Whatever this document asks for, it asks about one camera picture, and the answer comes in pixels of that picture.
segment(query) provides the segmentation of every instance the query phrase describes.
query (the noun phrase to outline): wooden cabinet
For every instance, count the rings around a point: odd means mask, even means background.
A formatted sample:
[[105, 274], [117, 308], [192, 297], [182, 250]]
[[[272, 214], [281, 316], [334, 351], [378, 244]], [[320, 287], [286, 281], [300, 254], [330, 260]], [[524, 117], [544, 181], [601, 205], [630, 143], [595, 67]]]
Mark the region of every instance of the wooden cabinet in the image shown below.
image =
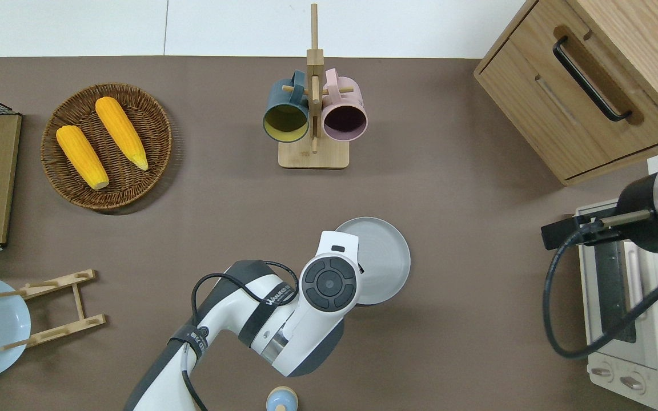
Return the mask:
[[475, 77], [562, 184], [658, 154], [658, 1], [528, 0]]

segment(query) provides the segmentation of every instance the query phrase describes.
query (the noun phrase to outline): dark green mug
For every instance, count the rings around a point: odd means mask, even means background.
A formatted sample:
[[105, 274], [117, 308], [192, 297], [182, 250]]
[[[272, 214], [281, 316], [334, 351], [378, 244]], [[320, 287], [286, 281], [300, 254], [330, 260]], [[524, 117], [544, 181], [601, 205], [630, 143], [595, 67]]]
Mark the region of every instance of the dark green mug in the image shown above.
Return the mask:
[[[279, 143], [292, 143], [308, 133], [308, 99], [303, 95], [306, 74], [300, 70], [292, 78], [278, 80], [268, 95], [263, 129]], [[284, 91], [284, 86], [293, 91]]]

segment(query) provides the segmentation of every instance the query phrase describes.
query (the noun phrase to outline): mug handle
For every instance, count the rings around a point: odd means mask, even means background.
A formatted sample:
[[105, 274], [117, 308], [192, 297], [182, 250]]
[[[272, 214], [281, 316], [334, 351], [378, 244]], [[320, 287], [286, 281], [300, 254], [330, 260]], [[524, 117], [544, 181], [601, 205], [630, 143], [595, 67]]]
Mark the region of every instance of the mug handle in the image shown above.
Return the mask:
[[301, 70], [296, 70], [293, 72], [291, 83], [293, 84], [293, 91], [291, 91], [289, 101], [293, 104], [300, 104], [301, 97], [303, 97], [303, 89], [306, 85], [306, 74]]
[[331, 104], [337, 104], [342, 100], [342, 96], [339, 93], [339, 77], [336, 74], [336, 68], [330, 68], [325, 74], [327, 77], [329, 100]]

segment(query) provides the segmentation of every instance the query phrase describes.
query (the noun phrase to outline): oven knob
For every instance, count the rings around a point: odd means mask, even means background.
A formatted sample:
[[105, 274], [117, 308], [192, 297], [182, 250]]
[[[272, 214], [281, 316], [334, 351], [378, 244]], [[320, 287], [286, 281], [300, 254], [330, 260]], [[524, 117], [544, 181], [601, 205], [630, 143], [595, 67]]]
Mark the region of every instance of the oven knob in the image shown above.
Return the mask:
[[610, 377], [611, 370], [605, 368], [593, 368], [591, 369], [591, 374], [600, 375], [601, 377]]
[[613, 367], [611, 367], [608, 362], [603, 361], [598, 367], [591, 367], [588, 365], [588, 372], [597, 375], [598, 377], [602, 377], [606, 382], [613, 381]]
[[636, 391], [639, 394], [647, 392], [647, 386], [641, 374], [633, 372], [631, 376], [621, 377], [621, 383]]

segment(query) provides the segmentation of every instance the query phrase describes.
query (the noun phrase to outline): yellow corn cob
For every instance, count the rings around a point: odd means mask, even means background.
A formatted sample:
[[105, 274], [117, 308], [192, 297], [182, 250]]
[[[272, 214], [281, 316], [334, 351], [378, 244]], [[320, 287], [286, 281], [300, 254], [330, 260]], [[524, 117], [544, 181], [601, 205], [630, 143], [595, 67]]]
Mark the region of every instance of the yellow corn cob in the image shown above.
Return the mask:
[[101, 97], [96, 100], [96, 112], [123, 155], [140, 169], [148, 170], [141, 139], [118, 101], [113, 97]]
[[55, 133], [55, 137], [67, 159], [91, 189], [99, 190], [108, 185], [108, 175], [91, 143], [88, 142], [80, 128], [76, 126], [60, 127]]

